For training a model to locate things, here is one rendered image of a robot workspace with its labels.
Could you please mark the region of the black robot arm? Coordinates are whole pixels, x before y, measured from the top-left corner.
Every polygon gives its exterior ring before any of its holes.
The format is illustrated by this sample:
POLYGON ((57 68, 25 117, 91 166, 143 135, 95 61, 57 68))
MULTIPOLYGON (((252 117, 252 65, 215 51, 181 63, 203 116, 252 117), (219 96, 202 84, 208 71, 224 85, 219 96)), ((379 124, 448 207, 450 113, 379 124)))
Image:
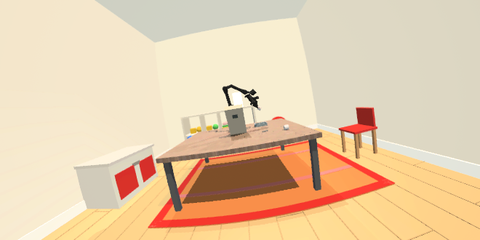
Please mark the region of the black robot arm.
MULTIPOLYGON (((229 98, 229 95, 228 95, 228 89, 229 89, 229 88, 233 88, 233 89, 236 89, 236 90, 240 91, 242 94, 245 95, 244 97, 247 97, 247 99, 250 99, 253 95, 256 94, 256 91, 253 90, 253 89, 252 89, 251 91, 247 91, 247 90, 245 90, 245 89, 238 88, 238 87, 236 87, 236 86, 234 86, 234 85, 232 85, 232 84, 230 84, 230 85, 228 85, 228 86, 224 86, 224 87, 222 88, 222 90, 223 90, 223 92, 225 93, 225 97, 226 97, 226 100, 227 100, 227 102, 228 102, 228 106, 232 106, 231 101, 230 101, 230 98, 229 98), (247 94, 248 94, 248 95, 247 95, 247 94)), ((256 100, 256 99, 259 99, 259 97, 258 97, 258 96, 252 97, 252 99, 253 99, 253 100, 256 100)))

